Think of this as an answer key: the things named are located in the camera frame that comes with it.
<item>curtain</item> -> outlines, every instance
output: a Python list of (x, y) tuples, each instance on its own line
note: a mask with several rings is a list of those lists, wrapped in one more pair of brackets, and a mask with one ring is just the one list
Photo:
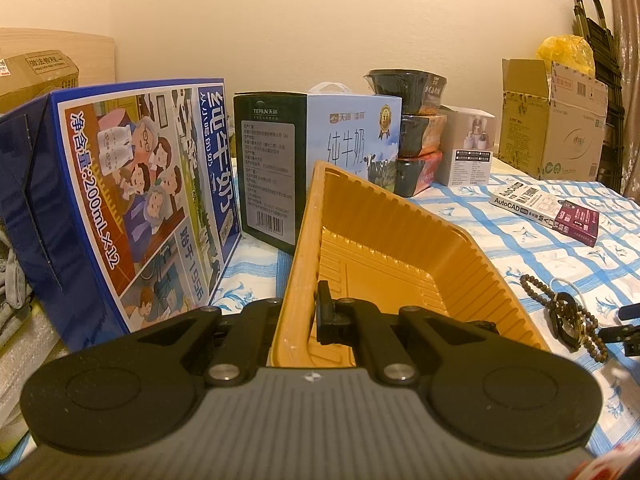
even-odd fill
[(640, 203), (640, 0), (612, 0), (625, 107), (622, 194)]

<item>cardboard box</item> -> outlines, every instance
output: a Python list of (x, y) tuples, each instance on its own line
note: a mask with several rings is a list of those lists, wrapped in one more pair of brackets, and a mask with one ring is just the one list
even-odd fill
[(78, 86), (78, 67), (59, 50), (0, 59), (0, 114), (57, 88)]
[(441, 106), (447, 116), (440, 137), (442, 162), (436, 180), (445, 186), (482, 186), (489, 182), (495, 117), (482, 110)]
[(553, 62), (503, 60), (498, 158), (539, 179), (594, 181), (607, 116), (607, 86)]
[(348, 93), (236, 95), (242, 229), (293, 253), (318, 160), (393, 191), (401, 105)]
[(490, 203), (565, 234), (589, 247), (598, 239), (600, 213), (560, 200), (539, 187), (515, 182), (489, 192)]
[(71, 350), (209, 303), (240, 236), (227, 144), (222, 79), (58, 90), (0, 118), (0, 214)]

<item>orange plastic basket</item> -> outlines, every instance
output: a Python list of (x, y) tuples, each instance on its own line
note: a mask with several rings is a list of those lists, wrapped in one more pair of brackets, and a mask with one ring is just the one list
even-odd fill
[(326, 162), (314, 168), (289, 284), (271, 348), (279, 367), (347, 367), (351, 349), (316, 341), (315, 292), (404, 305), (460, 321), (493, 321), (501, 335), (548, 350), (511, 289), (460, 227)]

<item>gray towel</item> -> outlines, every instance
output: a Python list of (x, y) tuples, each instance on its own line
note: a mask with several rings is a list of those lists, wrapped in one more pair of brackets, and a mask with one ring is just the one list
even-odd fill
[(31, 287), (0, 220), (0, 348), (31, 312)]

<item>beige wall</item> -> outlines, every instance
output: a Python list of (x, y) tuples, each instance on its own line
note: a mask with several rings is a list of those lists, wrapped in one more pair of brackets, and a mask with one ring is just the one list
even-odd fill
[[(610, 26), (610, 0), (602, 0)], [(230, 92), (367, 91), (371, 68), (446, 76), (444, 102), (498, 114), (503, 57), (572, 30), (573, 0), (0, 0), (0, 27), (109, 34), (120, 80), (223, 76)]]

